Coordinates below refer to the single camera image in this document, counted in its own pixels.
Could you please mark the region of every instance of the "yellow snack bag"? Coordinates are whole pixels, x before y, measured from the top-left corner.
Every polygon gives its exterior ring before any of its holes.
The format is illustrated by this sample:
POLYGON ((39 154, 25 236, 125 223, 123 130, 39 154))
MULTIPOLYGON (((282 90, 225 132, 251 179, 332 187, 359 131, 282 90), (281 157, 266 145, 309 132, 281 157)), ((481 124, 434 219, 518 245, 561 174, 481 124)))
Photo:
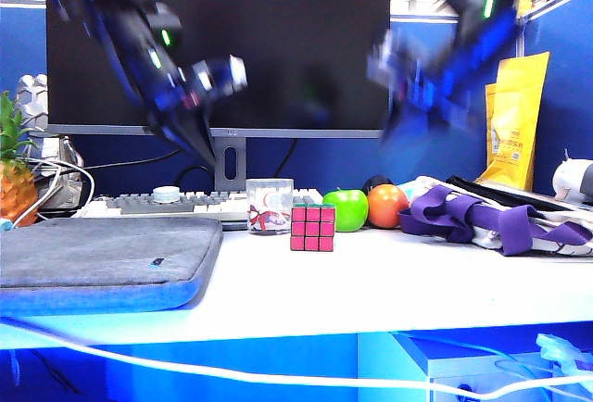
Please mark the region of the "yellow snack bag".
POLYGON ((486 86, 486 171, 477 179, 531 190, 537 116, 549 52, 504 59, 486 86))

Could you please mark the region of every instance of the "green led light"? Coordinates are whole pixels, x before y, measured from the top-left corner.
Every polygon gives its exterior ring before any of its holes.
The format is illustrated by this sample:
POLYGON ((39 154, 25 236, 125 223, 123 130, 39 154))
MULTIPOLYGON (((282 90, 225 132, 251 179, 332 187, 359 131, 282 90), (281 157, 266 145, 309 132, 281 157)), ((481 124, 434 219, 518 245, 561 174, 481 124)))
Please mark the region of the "green led light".
POLYGON ((486 0, 484 2, 484 18, 490 18, 492 14, 492 8, 494 7, 494 0, 486 0))
POLYGON ((148 50, 148 54, 150 55, 150 59, 152 60, 152 63, 155 65, 155 67, 157 69, 160 69, 161 67, 163 67, 163 65, 160 62, 160 58, 157 55, 157 52, 155 52, 152 48, 150 50, 148 50))
POLYGON ((163 43, 165 43, 165 45, 169 47, 172 44, 169 32, 166 30, 161 30, 160 35, 163 37, 163 43))

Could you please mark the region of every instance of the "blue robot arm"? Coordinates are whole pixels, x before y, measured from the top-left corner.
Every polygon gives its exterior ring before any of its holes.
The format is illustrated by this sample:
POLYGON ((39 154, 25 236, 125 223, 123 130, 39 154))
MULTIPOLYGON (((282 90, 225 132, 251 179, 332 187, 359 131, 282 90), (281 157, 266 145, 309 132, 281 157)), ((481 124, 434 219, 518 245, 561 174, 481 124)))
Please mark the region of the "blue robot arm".
POLYGON ((146 11, 134 0, 53 1, 64 19, 82 18, 128 96, 145 108, 151 130, 213 165, 209 108, 246 85, 243 61, 230 56, 178 67, 167 45, 180 21, 162 4, 146 11))
POLYGON ((437 115, 461 124, 463 109, 453 95, 472 83, 476 71, 497 60, 519 31, 516 0, 445 0, 459 21, 451 42, 430 57, 411 48, 405 36, 388 31, 369 55, 369 78, 389 89, 384 137, 402 117, 437 115))

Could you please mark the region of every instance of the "monitor screen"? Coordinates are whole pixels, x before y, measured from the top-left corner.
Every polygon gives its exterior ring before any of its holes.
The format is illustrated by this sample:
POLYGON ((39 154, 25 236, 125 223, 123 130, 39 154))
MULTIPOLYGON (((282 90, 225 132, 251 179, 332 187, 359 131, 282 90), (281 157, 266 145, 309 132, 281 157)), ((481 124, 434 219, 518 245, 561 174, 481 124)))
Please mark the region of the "monitor screen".
MULTIPOLYGON (((212 109, 215 136, 347 136, 381 129, 388 93, 367 79, 366 58, 388 27, 389 0, 155 1, 182 23, 172 51, 180 67, 228 55, 245 62, 247 88, 212 109)), ((100 45, 52 6, 47 70, 50 130, 145 129, 144 110, 127 98, 100 45)))

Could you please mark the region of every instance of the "white bottle cap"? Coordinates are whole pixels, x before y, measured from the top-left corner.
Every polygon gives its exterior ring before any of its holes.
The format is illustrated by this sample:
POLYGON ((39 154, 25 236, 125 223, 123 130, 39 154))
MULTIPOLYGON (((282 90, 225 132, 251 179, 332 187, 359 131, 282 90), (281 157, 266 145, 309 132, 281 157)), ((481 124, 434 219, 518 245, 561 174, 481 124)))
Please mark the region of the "white bottle cap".
POLYGON ((179 187, 160 186, 152 190, 152 196, 156 203, 174 203, 179 201, 179 187))

